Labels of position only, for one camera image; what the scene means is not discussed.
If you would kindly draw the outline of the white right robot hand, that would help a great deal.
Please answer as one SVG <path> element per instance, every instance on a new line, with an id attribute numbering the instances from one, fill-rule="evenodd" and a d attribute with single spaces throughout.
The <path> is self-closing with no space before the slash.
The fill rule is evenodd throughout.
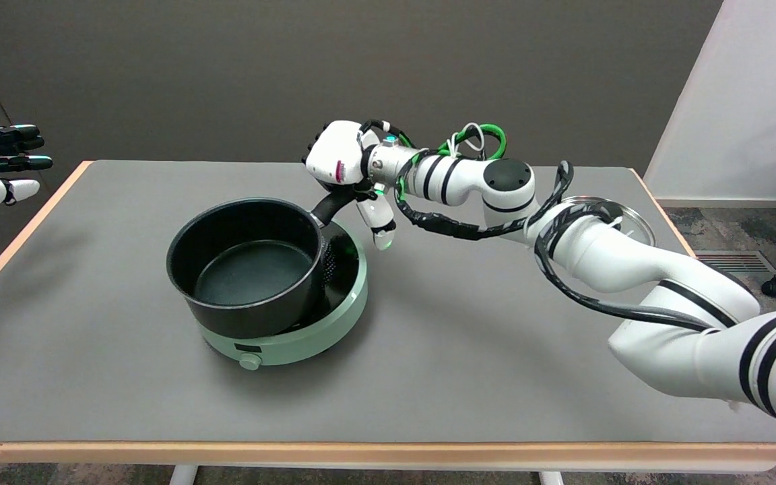
<path id="1" fill-rule="evenodd" d="M 304 165 L 327 191 L 312 211 L 320 224 L 327 226 L 342 208 L 354 203 L 376 248 L 386 251 L 393 242 L 397 224 L 388 202 L 388 186 L 374 181 L 370 175 L 370 155 L 381 142 L 370 124 L 333 121 L 309 146 Z"/>

